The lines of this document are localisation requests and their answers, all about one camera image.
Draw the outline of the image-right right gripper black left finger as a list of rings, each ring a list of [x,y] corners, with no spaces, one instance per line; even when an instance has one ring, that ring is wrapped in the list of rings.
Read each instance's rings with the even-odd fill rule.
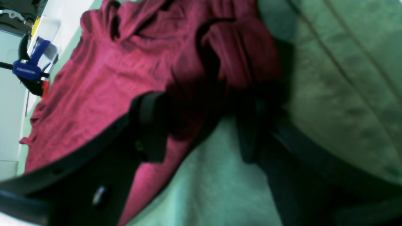
[[[141,163],[162,163],[169,97],[149,92],[62,159],[1,182],[1,218],[39,226],[116,226]]]

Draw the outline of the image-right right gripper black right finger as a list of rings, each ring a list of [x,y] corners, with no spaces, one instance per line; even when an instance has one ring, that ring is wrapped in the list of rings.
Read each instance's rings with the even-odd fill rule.
[[[284,226],[401,225],[401,186],[328,153],[278,106],[244,100],[236,119],[242,158],[267,176]]]

